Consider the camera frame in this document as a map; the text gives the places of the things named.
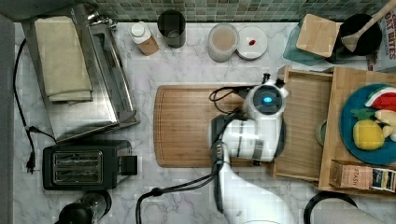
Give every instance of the appliance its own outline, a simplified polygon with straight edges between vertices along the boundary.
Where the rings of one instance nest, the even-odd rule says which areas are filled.
[[[42,174],[47,190],[114,189],[137,175],[137,157],[126,140],[65,143],[44,148]]]
[[[111,208],[107,191],[88,191],[81,198],[62,209],[55,224],[92,224],[106,215]]]
[[[230,157],[272,161],[283,149],[282,114],[288,92],[283,82],[264,77],[262,85],[239,91],[243,109],[211,121],[211,144],[217,208],[231,224],[296,223],[286,202],[273,192],[248,183],[231,168]]]
[[[82,4],[65,7],[21,23],[30,54],[34,59],[38,84],[53,134],[58,143],[127,127],[138,122],[134,97],[111,33],[115,29],[115,23],[99,17],[97,13],[90,15],[88,8]],[[90,102],[73,105],[54,103],[46,96],[35,21],[52,16],[67,16],[75,24],[92,84]]]

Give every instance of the wooden cutting board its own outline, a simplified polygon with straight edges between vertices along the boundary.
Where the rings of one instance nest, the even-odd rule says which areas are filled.
[[[340,23],[306,14],[296,47],[329,58],[339,31]]]
[[[221,113],[208,98],[220,87],[183,85],[158,88],[154,106],[154,146],[160,166],[211,167],[206,131],[210,120]],[[218,106],[230,111],[242,103],[241,97],[231,94]],[[233,166],[252,166],[253,161],[232,158],[232,163]]]

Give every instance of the lemon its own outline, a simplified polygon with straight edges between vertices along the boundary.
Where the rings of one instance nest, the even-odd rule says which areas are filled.
[[[384,145],[385,137],[377,123],[370,119],[358,121],[353,127],[353,140],[356,147],[375,150]]]

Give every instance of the mosaic tile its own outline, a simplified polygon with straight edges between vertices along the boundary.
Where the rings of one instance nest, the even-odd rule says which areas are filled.
[[[117,21],[156,21],[167,9],[187,21],[300,21],[306,13],[344,21],[375,14],[388,0],[94,0],[98,11]]]

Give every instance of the wooden tray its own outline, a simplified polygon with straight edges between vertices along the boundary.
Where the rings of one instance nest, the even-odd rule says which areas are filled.
[[[280,70],[281,74],[289,92],[283,116],[286,144],[270,172],[273,177],[318,181],[323,149],[316,140],[315,129],[327,118],[332,74],[299,71],[289,66]]]
[[[154,106],[154,145],[162,167],[211,167],[207,128],[221,113],[208,100],[221,86],[161,86]],[[241,106],[235,94],[218,105],[223,110]],[[232,158],[233,166],[252,166],[253,161]]]
[[[380,190],[337,189],[329,185],[331,161],[360,162],[345,147],[338,128],[341,110],[349,95],[371,83],[388,83],[396,86],[395,74],[384,74],[345,67],[335,67],[332,79],[332,97],[330,99],[326,139],[323,148],[320,180],[318,188],[349,194],[375,196],[396,199],[396,194]]]

